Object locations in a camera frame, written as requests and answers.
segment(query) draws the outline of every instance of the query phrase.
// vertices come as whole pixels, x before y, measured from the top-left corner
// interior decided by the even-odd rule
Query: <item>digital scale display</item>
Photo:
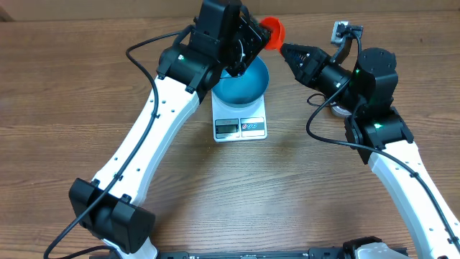
[[[238,125],[221,125],[216,126],[216,134],[238,132]]]

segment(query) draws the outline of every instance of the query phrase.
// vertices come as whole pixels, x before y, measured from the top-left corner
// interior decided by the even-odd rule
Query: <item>wood grain surface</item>
[[[334,21],[364,25],[363,46],[397,55],[394,105],[424,163],[460,217],[460,12],[302,14],[280,17],[286,42],[329,45]],[[90,180],[137,118],[150,85],[124,56],[131,45],[184,28],[190,18],[0,23],[0,258],[41,258],[75,217],[68,190]],[[152,72],[171,40],[137,50]],[[144,208],[157,215],[161,251],[303,250],[375,235],[408,247],[389,194],[357,152],[307,136],[313,90],[278,53],[263,51],[269,137],[216,144],[209,96],[179,131]],[[356,54],[344,64],[352,68]],[[317,134],[344,139],[330,111]],[[101,242],[76,227],[63,256]]]

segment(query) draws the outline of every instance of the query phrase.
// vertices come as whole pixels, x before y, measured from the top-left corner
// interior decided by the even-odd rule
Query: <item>black bracket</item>
[[[348,116],[344,122],[346,140],[350,143],[384,150],[387,143],[401,140],[407,140],[409,143],[414,141],[412,132],[410,132],[403,118],[397,113],[395,107],[391,107],[390,112],[381,117],[371,119],[357,117],[353,119]],[[358,149],[358,153],[366,165],[372,152]]]
[[[337,45],[339,49],[331,58],[331,63],[342,64],[342,62],[350,54],[351,44],[353,42],[354,33],[361,39],[363,26],[349,25],[348,22],[336,22],[332,32],[331,44]]]
[[[163,51],[158,77],[186,85],[200,102],[220,80],[223,69],[240,76],[270,39],[270,31],[257,24],[240,0],[204,0],[200,15]],[[190,34],[188,45],[180,43]]]
[[[331,57],[319,47],[287,43],[282,45],[281,55],[293,72],[295,80],[307,87],[310,87],[311,81]]]
[[[75,215],[78,217],[101,194],[98,181],[87,183],[77,178],[69,190],[69,198]],[[152,232],[155,216],[143,208],[129,203],[131,197],[123,195],[120,199],[111,194],[80,222],[80,225],[98,239],[107,239],[118,245],[124,253],[135,253]]]

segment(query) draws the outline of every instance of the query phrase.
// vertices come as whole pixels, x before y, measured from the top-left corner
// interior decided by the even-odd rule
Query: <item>black cable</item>
[[[220,79],[229,79],[229,78],[240,78],[242,77],[243,75],[237,75],[237,76],[224,76],[224,77],[221,77]]]
[[[181,30],[181,31],[179,31],[179,32],[171,32],[171,33],[162,35],[162,36],[160,36],[160,37],[163,37],[163,36],[165,36],[165,37],[171,37],[171,36],[176,35],[176,33],[177,33],[178,36],[174,39],[174,42],[173,42],[172,44],[173,44],[173,45],[178,45],[179,43],[181,43],[181,42],[185,39],[185,37],[187,37],[187,35],[188,35],[189,33],[191,33],[191,32],[193,31],[194,28],[195,28],[195,27],[194,27],[193,25],[190,24],[190,25],[188,25],[184,30]]]
[[[438,215],[441,219],[441,221],[443,222],[443,225],[444,227],[446,228],[446,231],[448,232],[448,235],[449,237],[451,238],[451,241],[449,242],[452,242],[456,249],[459,251],[460,253],[460,243],[459,243],[459,239],[458,237],[455,236],[454,232],[452,231],[451,229],[451,226],[449,226],[449,223],[447,222],[447,219],[446,219],[446,216],[444,215],[444,213],[442,212],[442,209],[441,207],[439,206],[439,203],[436,201],[436,198],[434,197],[433,193],[431,192],[431,190],[429,189],[429,187],[426,185],[425,181],[420,177],[420,175],[418,173],[416,173],[412,168],[410,168],[407,164],[403,163],[401,160],[395,158],[394,156],[388,154],[388,153],[385,153],[381,150],[378,150],[378,149],[375,149],[375,148],[372,148],[372,147],[367,147],[365,145],[359,145],[359,144],[355,144],[355,143],[349,143],[349,142],[344,142],[344,141],[340,141],[340,140],[331,140],[331,139],[328,139],[328,138],[325,138],[325,137],[319,137],[315,134],[313,134],[311,131],[310,131],[310,126],[311,126],[311,122],[313,121],[313,119],[316,117],[316,115],[324,108],[326,107],[327,104],[330,104],[332,102],[334,102],[335,98],[341,93],[343,92],[346,87],[348,87],[349,85],[349,82],[350,82],[350,79],[341,87],[338,89],[338,91],[333,94],[329,99],[327,99],[325,102],[323,102],[322,105],[320,105],[315,111],[314,113],[310,116],[310,118],[308,119],[307,121],[307,125],[306,125],[306,130],[307,130],[307,133],[314,139],[316,140],[319,140],[319,141],[322,141],[322,142],[326,142],[326,143],[331,143],[331,144],[336,144],[336,145],[343,145],[343,146],[348,146],[348,147],[355,147],[355,148],[360,148],[360,149],[364,149],[364,150],[368,150],[368,151],[371,151],[371,152],[374,152],[374,153],[377,153],[379,155],[383,155],[385,156],[386,158],[389,158],[390,160],[392,160],[393,162],[397,163],[398,165],[400,165],[402,168],[404,168],[405,170],[407,170],[410,174],[410,177],[412,178],[415,178],[418,183],[423,187],[423,189],[425,190],[426,194],[428,195],[428,197],[430,198],[431,202],[433,203],[433,206],[435,207],[435,210],[438,212]]]
[[[362,46],[361,46],[361,38],[358,36],[358,34],[355,31],[350,32],[351,35],[356,39],[358,42],[358,55],[361,54]]]
[[[359,96],[359,101],[354,107],[353,112],[351,113],[351,119],[354,119],[357,117],[357,112],[358,112],[359,107],[361,107],[361,105],[365,103],[366,103],[366,99],[364,97]]]
[[[153,122],[155,120],[155,118],[157,117],[157,112],[158,112],[158,90],[157,90],[157,86],[155,85],[155,80],[153,79],[152,75],[150,75],[149,71],[147,71],[147,69],[144,68],[143,65],[141,65],[139,62],[137,62],[137,60],[135,60],[131,54],[129,54],[132,50],[134,49],[137,49],[138,47],[141,47],[143,45],[146,45],[148,43],[151,43],[151,42],[154,42],[154,41],[157,41],[157,40],[161,40],[161,39],[164,39],[166,37],[171,37],[171,36],[175,36],[175,35],[179,35],[181,32],[171,32],[171,33],[168,33],[168,34],[165,34],[165,35],[161,35],[161,36],[158,36],[158,37],[154,37],[150,40],[146,40],[144,42],[141,42],[141,43],[138,43],[134,46],[131,46],[129,47],[127,50],[126,50],[126,56],[128,57],[128,59],[133,62],[133,64],[135,64],[145,75],[146,77],[149,79],[149,82],[150,84],[152,85],[152,90],[153,90],[153,94],[154,94],[154,98],[155,98],[155,104],[154,104],[154,108],[153,108],[153,112],[152,112],[152,116],[150,118],[150,121],[149,121],[149,124],[147,125],[147,128],[145,129],[144,133],[142,134],[141,138],[139,139],[139,142],[137,142],[136,146],[134,147],[134,149],[131,151],[131,154],[129,154],[128,158],[124,161],[123,165],[120,167],[120,169],[118,170],[118,172],[115,174],[114,176],[114,179],[112,179],[112,181],[108,184],[108,186],[103,190],[102,194],[93,202],[91,203],[90,206],[88,206],[88,208],[86,208],[86,210],[80,214],[76,219],[74,219],[52,242],[51,244],[48,246],[48,248],[46,249],[45,253],[43,254],[43,258],[44,259],[50,259],[49,258],[49,255],[51,253],[51,251],[56,247],[56,245],[58,245],[58,243],[72,230],[72,228],[74,228],[83,218],[84,216],[86,216],[92,209],[94,209],[94,207],[99,203],[101,202],[101,200],[105,197],[105,195],[107,195],[110,191],[110,189],[115,185],[115,183],[119,180],[119,178],[121,177],[121,175],[123,174],[124,170],[128,167],[129,163],[131,162],[132,158],[136,155],[137,151],[140,149],[142,143],[144,142],[145,138],[147,137],[147,135],[149,134],[149,131],[150,129],[152,128],[152,125],[153,125]]]
[[[308,98],[307,98],[307,104],[310,104],[311,106],[314,106],[314,107],[319,107],[320,104],[315,104],[313,102],[311,102],[311,99],[315,96],[322,96],[324,98],[324,100],[326,100],[326,96],[324,94],[321,94],[321,93],[316,93],[316,94],[312,94],[310,95]],[[326,107],[334,107],[334,106],[338,106],[338,104],[329,104],[327,105]]]
[[[92,253],[92,252],[98,251],[98,250],[110,250],[110,251],[112,251],[112,250],[115,250],[115,247],[111,247],[110,245],[99,245],[99,246],[91,247],[91,248],[88,248],[88,249],[73,253],[71,255],[66,255],[64,257],[54,258],[54,259],[72,259],[72,258],[76,258],[76,257],[78,257],[80,255],[86,255],[86,254],[89,254],[89,253]]]

